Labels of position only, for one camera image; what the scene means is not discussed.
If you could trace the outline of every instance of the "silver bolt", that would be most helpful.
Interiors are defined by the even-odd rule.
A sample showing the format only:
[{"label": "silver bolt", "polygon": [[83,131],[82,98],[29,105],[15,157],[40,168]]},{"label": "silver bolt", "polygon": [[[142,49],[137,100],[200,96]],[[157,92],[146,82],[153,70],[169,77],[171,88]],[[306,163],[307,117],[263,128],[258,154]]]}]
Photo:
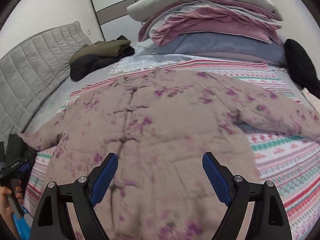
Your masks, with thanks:
[{"label": "silver bolt", "polygon": [[267,185],[269,187],[273,187],[274,183],[271,180],[267,180]]},{"label": "silver bolt", "polygon": [[54,183],[54,182],[50,182],[49,184],[48,184],[48,188],[52,188],[52,187],[54,187],[56,184]]},{"label": "silver bolt", "polygon": [[82,177],[80,177],[80,178],[78,179],[78,181],[79,181],[80,183],[84,183],[84,182],[86,182],[86,180],[87,180],[87,177],[85,177],[85,176],[82,176]]},{"label": "silver bolt", "polygon": [[236,175],[235,176],[235,181],[241,182],[241,181],[243,181],[243,178],[241,176],[239,176],[239,175]]}]

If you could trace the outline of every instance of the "bed headboard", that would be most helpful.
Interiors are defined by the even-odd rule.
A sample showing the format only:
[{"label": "bed headboard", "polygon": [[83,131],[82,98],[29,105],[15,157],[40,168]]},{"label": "bed headboard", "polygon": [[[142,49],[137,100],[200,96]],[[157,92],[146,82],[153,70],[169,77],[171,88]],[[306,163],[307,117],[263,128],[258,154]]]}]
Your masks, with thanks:
[{"label": "bed headboard", "polygon": [[69,59],[90,40],[80,23],[38,33],[0,60],[0,141],[24,131],[41,104],[70,75]]}]

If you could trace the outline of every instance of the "bed sheet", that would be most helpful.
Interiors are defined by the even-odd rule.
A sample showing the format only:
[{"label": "bed sheet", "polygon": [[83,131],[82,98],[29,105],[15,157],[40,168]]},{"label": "bed sheet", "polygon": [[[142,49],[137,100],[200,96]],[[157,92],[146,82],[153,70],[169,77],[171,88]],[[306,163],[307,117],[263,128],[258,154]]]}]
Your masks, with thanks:
[{"label": "bed sheet", "polygon": [[[295,101],[301,101],[292,92],[292,90],[298,91],[296,95],[300,95],[299,90],[290,80],[289,76],[275,72],[265,64],[237,62],[237,67],[230,67],[226,60],[215,61],[203,57],[193,57],[194,59],[190,60],[192,56],[185,57],[185,55],[181,57],[176,55],[175,57],[175,60],[180,61],[180,63],[177,64],[175,62],[173,64],[173,61],[166,58],[165,63],[162,63],[162,65],[180,70],[210,71],[233,76],[282,93]],[[154,66],[161,64],[160,58],[154,61],[152,61],[152,58],[137,57],[135,62],[140,62],[144,66],[143,69],[150,63],[154,64]],[[127,72],[132,68],[132,64],[126,64],[120,62],[120,64],[113,66],[113,69],[109,68],[103,72],[99,71],[100,74],[92,73],[96,75],[88,76],[82,84],[77,84],[76,86],[73,84],[69,89],[76,90],[77,86],[81,87],[85,83],[99,82],[108,77],[113,78],[117,75],[122,75],[123,72]],[[99,82],[72,93],[71,98],[67,100],[66,104],[75,100],[81,93],[109,82]],[[241,125],[241,128],[247,134],[248,141],[251,144],[261,181],[271,179],[277,185],[289,217],[293,239],[303,239],[312,229],[320,215],[318,208],[320,204],[319,144],[311,140],[286,134],[266,133],[244,124]],[[46,167],[53,151],[54,149],[40,152],[37,157],[25,198],[25,205],[31,212],[35,210],[39,201]]]}]

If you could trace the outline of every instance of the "wall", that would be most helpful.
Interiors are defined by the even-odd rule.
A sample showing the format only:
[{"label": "wall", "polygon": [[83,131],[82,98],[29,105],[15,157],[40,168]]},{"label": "wall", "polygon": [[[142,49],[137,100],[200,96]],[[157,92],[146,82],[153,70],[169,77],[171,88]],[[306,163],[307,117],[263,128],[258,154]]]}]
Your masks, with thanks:
[{"label": "wall", "polygon": [[271,0],[283,16],[277,32],[301,44],[320,78],[320,28],[301,0]]},{"label": "wall", "polygon": [[103,40],[89,0],[21,0],[0,31],[0,58],[34,34],[75,21],[92,42]]}]

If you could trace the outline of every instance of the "patterned blanket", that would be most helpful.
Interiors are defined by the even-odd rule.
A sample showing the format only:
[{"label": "patterned blanket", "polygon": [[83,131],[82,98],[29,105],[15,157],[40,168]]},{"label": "patterned blanket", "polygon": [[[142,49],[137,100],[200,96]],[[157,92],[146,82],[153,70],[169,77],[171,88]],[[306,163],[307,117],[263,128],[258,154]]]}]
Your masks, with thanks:
[{"label": "patterned blanket", "polygon": [[[248,63],[197,59],[166,65],[176,70],[208,71],[253,83],[281,93],[299,102],[292,91],[265,63]],[[148,71],[128,75],[142,75]],[[82,93],[110,84],[112,78],[73,92],[61,107],[75,101]],[[272,180],[281,195],[292,231],[292,239],[304,239],[320,216],[320,145],[312,140],[285,133],[265,132],[246,124],[240,125],[246,133],[255,156],[261,182]],[[38,154],[26,190],[25,207],[35,213],[39,202],[46,168],[54,148]]]}]

